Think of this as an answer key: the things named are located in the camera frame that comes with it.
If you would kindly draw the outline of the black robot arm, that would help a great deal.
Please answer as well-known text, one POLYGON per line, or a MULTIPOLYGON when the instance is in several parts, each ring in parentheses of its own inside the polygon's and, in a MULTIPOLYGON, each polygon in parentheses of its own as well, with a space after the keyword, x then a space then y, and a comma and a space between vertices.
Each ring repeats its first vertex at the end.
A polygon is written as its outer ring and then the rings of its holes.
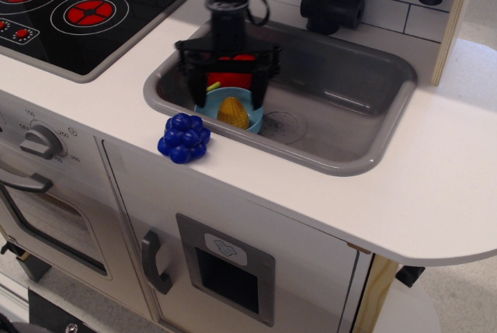
POLYGON ((246 33, 245 23, 265 25, 269 17, 257 22, 249 11, 249 0, 205 0, 210 10, 210 35, 176 42, 179 70, 196 105, 207 101, 210 73, 251 75, 252 106, 259 109, 269 80, 280 70, 280 46, 246 33))

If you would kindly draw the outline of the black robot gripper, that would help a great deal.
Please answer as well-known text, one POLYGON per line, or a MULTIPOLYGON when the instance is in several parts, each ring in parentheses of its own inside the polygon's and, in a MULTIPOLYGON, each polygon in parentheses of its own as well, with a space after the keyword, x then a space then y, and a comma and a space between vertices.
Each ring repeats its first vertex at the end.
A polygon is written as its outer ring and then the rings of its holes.
POLYGON ((246 32, 246 23, 263 26, 268 17, 256 21, 248 0, 221 2, 205 0, 211 13, 207 36, 176 42, 179 70, 187 76, 194 103, 204 107, 208 72, 252 74, 252 107, 262 107, 269 78, 280 72, 280 46, 256 39, 246 32))

